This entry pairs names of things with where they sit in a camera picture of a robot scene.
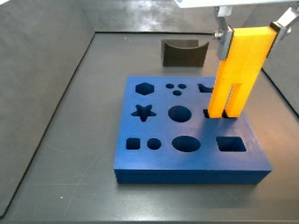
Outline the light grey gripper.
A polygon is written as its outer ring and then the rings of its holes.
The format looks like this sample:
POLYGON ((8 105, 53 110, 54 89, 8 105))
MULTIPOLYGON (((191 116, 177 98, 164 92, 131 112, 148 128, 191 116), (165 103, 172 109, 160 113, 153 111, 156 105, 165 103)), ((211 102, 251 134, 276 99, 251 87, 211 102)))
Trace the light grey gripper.
MULTIPOLYGON (((229 27, 225 17, 231 15, 233 5, 247 4, 272 4, 295 2, 299 0, 173 0, 180 8, 215 7, 213 14, 217 21, 219 29, 213 32, 212 38, 219 41, 217 56, 224 60, 229 52, 233 30, 229 27)), ((267 55, 271 55, 277 47, 279 42, 292 31, 292 25, 299 21, 299 6, 289 7, 281 17, 269 24, 275 32, 275 39, 267 55)))

